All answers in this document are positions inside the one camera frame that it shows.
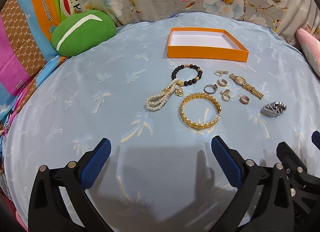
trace bed sheet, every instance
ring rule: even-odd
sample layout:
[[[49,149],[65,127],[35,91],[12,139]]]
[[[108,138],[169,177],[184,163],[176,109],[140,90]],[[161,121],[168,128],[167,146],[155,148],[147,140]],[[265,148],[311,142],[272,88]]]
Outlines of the bed sheet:
[[[225,29],[248,50],[247,63],[204,59],[168,59],[165,48],[172,27]],[[145,111],[146,98],[169,82],[180,64],[196,64],[202,79],[185,87],[185,96],[202,92],[218,77],[215,70],[244,77],[264,94],[262,100],[227,75],[231,101],[221,103],[219,122],[192,130],[181,120],[185,97],[172,95],[157,112]],[[183,69],[178,77],[192,79]],[[287,144],[320,176],[320,152],[311,134],[320,126],[320,83],[304,57],[272,30],[204,13],[180,14],[154,23],[126,25],[117,35],[57,68],[15,117],[4,138],[5,170],[13,202],[27,224],[28,203],[38,168],[78,160],[106,137],[110,158],[87,194],[115,231],[208,231],[228,206],[235,189],[225,178],[210,148],[220,135],[244,158],[273,166],[276,146]],[[243,105],[238,95],[250,97]],[[260,114],[263,105],[281,101],[278,118]],[[208,122],[216,110],[206,100],[190,101],[189,119]],[[63,198],[79,222],[70,200]],[[253,212],[248,210],[247,219]]]

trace open box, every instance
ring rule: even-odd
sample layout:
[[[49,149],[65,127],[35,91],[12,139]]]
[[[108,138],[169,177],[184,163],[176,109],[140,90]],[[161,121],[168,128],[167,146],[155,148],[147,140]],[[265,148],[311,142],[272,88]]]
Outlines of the open box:
[[[249,51],[229,32],[212,28],[172,28],[168,58],[247,62]]]

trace watch face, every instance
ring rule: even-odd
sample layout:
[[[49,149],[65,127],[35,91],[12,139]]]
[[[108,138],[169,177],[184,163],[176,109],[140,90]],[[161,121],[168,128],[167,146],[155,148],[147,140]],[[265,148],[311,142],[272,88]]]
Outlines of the watch face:
[[[239,85],[242,85],[245,83],[245,79],[243,77],[236,77],[235,82]]]

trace watch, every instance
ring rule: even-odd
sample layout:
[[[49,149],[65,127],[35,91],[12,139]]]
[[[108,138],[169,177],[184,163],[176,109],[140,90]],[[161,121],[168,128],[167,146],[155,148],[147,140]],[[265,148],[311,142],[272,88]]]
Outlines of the watch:
[[[248,90],[254,96],[258,97],[260,100],[263,97],[263,94],[256,90],[253,86],[249,85],[243,77],[235,76],[234,74],[229,75],[229,77],[235,81],[238,85],[241,85],[244,89]]]

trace metal bolt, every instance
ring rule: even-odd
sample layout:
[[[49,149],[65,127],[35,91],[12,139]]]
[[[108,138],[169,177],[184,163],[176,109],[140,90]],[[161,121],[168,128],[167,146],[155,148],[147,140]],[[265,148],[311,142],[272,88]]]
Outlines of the metal bolt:
[[[45,171],[45,169],[47,169],[47,166],[42,165],[42,166],[40,166],[39,171]]]
[[[76,165],[77,165],[77,163],[75,161],[71,161],[68,163],[69,168],[74,168]]]
[[[281,163],[276,164],[277,169],[283,169],[283,165]]]
[[[291,188],[291,189],[290,189],[290,192],[291,192],[291,196],[292,196],[292,197],[296,194],[296,190],[295,190],[294,188]]]
[[[247,160],[245,161],[245,163],[246,163],[248,166],[250,166],[250,167],[252,167],[252,166],[254,165],[254,161],[251,160],[251,159],[247,159]]]

